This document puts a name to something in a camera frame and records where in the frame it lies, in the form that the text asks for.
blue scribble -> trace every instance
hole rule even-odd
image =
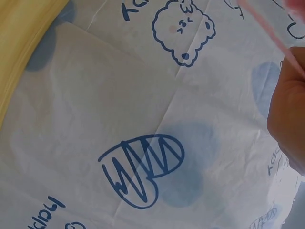
[[[274,205],[273,208],[265,215],[257,218],[249,227],[249,229],[272,229],[275,220],[278,218],[282,211],[279,205]]]
[[[86,227],[79,222],[67,223],[65,229],[86,229]]]
[[[72,23],[75,19],[75,16],[75,5],[73,1],[69,1],[37,45],[29,62],[27,63],[27,71],[36,72],[43,69],[47,65],[55,52],[56,26],[62,24],[64,21]]]
[[[179,139],[187,154],[178,170],[156,181],[160,196],[171,207],[188,207],[204,192],[203,171],[219,156],[219,138],[211,126],[202,122],[164,126],[161,131]]]
[[[274,62],[264,62],[252,70],[253,97],[259,112],[266,119],[279,76],[280,68]]]
[[[177,24],[181,26],[181,28],[177,29],[177,33],[180,37],[172,36],[175,34],[166,34],[162,31],[163,22],[161,21],[160,15],[171,15],[181,14],[181,17]],[[189,30],[188,32],[184,32],[184,29],[188,28],[189,24],[196,20],[202,20],[206,26],[206,36],[202,37],[199,43],[194,43],[196,48],[190,48],[188,53],[181,51],[181,44],[185,42],[185,36],[193,36],[193,33],[196,32],[195,29]],[[159,9],[155,15],[154,20],[152,21],[152,31],[154,39],[161,44],[164,50],[171,53],[172,58],[176,61],[179,66],[191,67],[194,65],[195,61],[198,58],[198,52],[208,43],[209,40],[213,39],[216,35],[215,23],[213,20],[206,14],[204,14],[194,3],[192,0],[170,0],[166,3],[166,5]]]
[[[133,149],[132,144],[136,142],[141,144],[141,150],[137,151]],[[150,208],[155,204],[159,196],[159,189],[154,179],[172,173],[182,164],[184,160],[184,148],[182,144],[176,138],[164,134],[140,136],[128,141],[122,141],[102,154],[98,161],[101,162],[104,158],[111,155],[112,152],[118,149],[123,150],[125,159],[127,159],[132,172],[127,172],[126,167],[120,163],[119,159],[111,157],[112,164],[114,165],[119,177],[119,182],[115,182],[113,180],[106,165],[102,164],[102,169],[105,176],[107,177],[113,190],[127,204],[137,209]],[[172,163],[172,161],[169,163],[168,157],[175,158],[175,163]],[[150,200],[146,194],[146,187],[140,178],[140,174],[137,171],[138,169],[135,162],[137,163],[137,166],[144,171],[146,181],[153,186],[153,200]],[[141,199],[141,206],[128,199],[129,192],[127,185],[130,185]]]
[[[239,4],[236,2],[236,0],[234,0],[235,4],[232,3],[232,0],[223,0],[223,1],[232,10],[239,10],[239,12],[240,12],[239,16],[241,16],[244,19],[244,14],[243,14],[242,8],[239,6]]]
[[[271,0],[271,1],[274,2],[281,9],[285,10],[285,8],[279,2],[277,2],[277,0]],[[289,35],[297,40],[301,40],[301,39],[305,38],[305,34],[304,35],[295,34],[295,32],[299,32],[299,29],[295,29],[293,31],[293,28],[297,25],[297,23],[295,22],[295,20],[292,18],[292,16],[290,14],[288,14],[288,17],[292,21],[287,27],[287,31],[288,31]]]

blue circle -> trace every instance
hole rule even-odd
[[[206,28],[209,30],[211,28],[210,24],[208,22],[205,22]]]
[[[251,75],[252,92],[259,112],[268,117],[273,92],[280,76],[280,68],[274,62],[264,62],[253,68]]]
[[[65,8],[61,11],[55,21],[45,32],[41,41],[34,50],[29,59],[26,70],[36,72],[43,69],[54,55],[56,48],[56,26],[62,24],[63,21],[73,22],[75,19],[75,7],[72,1],[69,1]]]
[[[218,137],[211,126],[198,122],[177,123],[161,128],[160,133],[177,138],[185,150],[180,167],[156,179],[160,196],[171,207],[188,207],[204,192],[203,170],[218,158]]]
[[[187,53],[183,53],[181,56],[184,60],[188,60],[190,58],[190,55]]]

yellow fabric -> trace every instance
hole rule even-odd
[[[29,58],[67,2],[0,0],[0,128]]]

